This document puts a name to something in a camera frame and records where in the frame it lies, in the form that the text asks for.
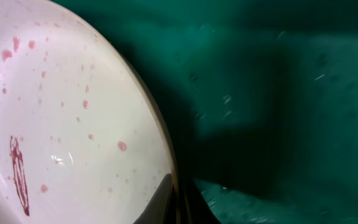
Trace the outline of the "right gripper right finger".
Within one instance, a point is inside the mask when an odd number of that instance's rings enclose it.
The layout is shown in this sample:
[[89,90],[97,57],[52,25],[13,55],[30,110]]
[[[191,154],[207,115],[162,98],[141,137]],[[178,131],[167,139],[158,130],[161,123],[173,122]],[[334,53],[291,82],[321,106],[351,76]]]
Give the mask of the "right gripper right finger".
[[181,183],[181,218],[185,224],[220,224],[192,179]]

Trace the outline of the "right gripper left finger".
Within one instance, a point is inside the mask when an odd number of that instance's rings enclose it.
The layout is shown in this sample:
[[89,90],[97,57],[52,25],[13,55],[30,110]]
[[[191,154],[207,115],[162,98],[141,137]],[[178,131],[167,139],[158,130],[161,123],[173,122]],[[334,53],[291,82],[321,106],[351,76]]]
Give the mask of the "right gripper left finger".
[[155,190],[146,208],[134,224],[163,224],[173,192],[173,177],[166,174]]

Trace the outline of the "white plate with red stain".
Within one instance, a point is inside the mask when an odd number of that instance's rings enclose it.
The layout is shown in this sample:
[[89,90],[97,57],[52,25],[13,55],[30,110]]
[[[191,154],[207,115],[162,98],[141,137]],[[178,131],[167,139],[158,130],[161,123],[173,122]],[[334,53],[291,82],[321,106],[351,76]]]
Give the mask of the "white plate with red stain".
[[[134,223],[163,177],[159,115],[133,69],[51,1],[0,1],[0,223]],[[173,192],[165,223],[175,223]]]

